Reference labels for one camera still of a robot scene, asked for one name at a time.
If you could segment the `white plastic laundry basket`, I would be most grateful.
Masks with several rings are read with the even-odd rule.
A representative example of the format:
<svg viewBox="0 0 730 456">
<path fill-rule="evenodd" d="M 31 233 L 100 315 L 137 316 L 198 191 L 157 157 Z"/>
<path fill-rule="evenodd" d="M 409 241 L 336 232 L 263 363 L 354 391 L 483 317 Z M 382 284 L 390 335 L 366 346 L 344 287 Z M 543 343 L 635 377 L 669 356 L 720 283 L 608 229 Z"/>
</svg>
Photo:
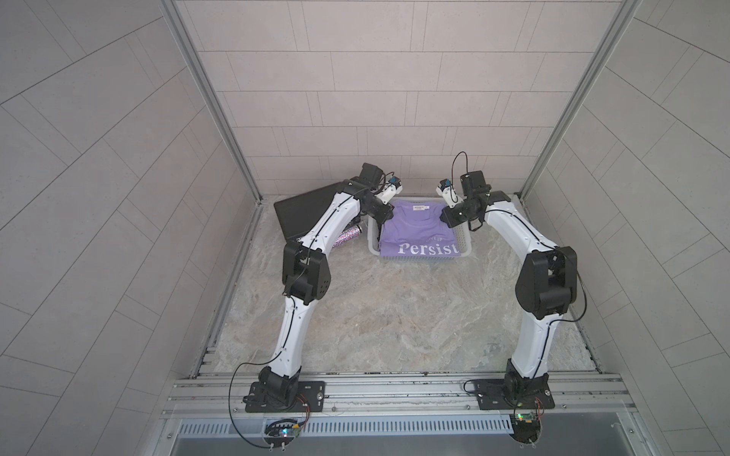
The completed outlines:
<svg viewBox="0 0 730 456">
<path fill-rule="evenodd" d="M 370 252 L 389 260 L 452 260 L 471 254 L 466 224 L 450 228 L 440 219 L 447 206 L 437 198 L 396 198 L 394 217 L 380 225 L 367 217 Z"/>
</svg>

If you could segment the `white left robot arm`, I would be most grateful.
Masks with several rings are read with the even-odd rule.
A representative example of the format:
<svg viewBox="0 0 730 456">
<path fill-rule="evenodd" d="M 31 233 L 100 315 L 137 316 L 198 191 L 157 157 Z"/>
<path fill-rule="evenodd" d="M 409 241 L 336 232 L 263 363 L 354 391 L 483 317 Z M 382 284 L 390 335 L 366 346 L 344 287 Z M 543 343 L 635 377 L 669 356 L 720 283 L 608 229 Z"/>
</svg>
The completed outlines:
<svg viewBox="0 0 730 456">
<path fill-rule="evenodd" d="M 305 235 L 287 241 L 283 249 L 284 316 L 273 359 L 259 374 L 263 389 L 279 402 L 290 406 L 296 401 L 304 340 L 312 313 L 331 284 L 328 256 L 336 240 L 362 214 L 379 223 L 391 220 L 390 201 L 401 191 L 394 174 L 365 163 L 359 175 L 338 184 L 322 212 L 305 207 L 291 214 L 319 218 Z"/>
</svg>

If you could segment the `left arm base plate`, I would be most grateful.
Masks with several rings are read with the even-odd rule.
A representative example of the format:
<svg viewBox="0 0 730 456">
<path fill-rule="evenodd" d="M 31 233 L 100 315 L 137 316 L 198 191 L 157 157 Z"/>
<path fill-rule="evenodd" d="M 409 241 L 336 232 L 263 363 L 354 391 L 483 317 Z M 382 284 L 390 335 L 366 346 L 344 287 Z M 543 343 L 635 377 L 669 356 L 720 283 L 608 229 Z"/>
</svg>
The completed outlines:
<svg viewBox="0 0 730 456">
<path fill-rule="evenodd" d="M 280 389 L 255 382 L 245 396 L 247 413 L 264 412 L 321 412 L 325 397 L 326 383 L 323 381 L 298 381 L 295 387 L 288 386 L 283 393 Z"/>
</svg>

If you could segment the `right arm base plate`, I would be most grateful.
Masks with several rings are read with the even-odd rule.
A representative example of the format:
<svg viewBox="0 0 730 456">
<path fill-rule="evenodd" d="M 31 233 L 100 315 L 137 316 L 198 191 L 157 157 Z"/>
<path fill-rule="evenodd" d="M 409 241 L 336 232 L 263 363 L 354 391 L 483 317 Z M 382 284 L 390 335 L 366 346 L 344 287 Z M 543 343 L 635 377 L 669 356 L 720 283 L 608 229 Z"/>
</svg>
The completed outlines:
<svg viewBox="0 0 730 456">
<path fill-rule="evenodd" d="M 549 375 L 536 378 L 474 379 L 464 384 L 480 410 L 552 410 L 555 402 L 547 384 Z"/>
</svg>

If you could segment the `purple Persist t-shirt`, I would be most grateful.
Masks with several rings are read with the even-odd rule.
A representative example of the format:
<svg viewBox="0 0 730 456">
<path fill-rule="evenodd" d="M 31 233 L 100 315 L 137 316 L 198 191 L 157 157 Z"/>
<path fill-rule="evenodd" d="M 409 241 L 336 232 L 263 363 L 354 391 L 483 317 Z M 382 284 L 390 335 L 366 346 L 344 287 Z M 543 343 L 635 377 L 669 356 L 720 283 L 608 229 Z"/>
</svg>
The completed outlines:
<svg viewBox="0 0 730 456">
<path fill-rule="evenodd" d="M 381 228 L 379 252 L 389 258 L 456 258 L 454 229 L 441 222 L 443 201 L 393 202 L 394 216 Z"/>
</svg>

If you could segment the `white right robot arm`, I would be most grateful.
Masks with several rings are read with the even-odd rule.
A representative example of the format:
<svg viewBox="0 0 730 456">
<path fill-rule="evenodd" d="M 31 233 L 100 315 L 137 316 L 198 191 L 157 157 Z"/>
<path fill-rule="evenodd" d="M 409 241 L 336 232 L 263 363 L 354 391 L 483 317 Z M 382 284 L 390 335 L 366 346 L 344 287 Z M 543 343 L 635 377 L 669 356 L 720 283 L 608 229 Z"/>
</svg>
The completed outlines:
<svg viewBox="0 0 730 456">
<path fill-rule="evenodd" d="M 447 207 L 440 219 L 450 228 L 463 223 L 470 231 L 494 228 L 523 263 L 515 284 L 515 296 L 523 311 L 517 348 L 508 361 L 504 391 L 515 404 L 525 396 L 547 389 L 549 351 L 555 327 L 578 295 L 577 254 L 561 247 L 541 234 L 520 213 L 511 197 L 494 191 L 480 171 L 461 176 L 464 196 L 459 197 L 454 184 L 439 182 L 436 191 Z"/>
</svg>

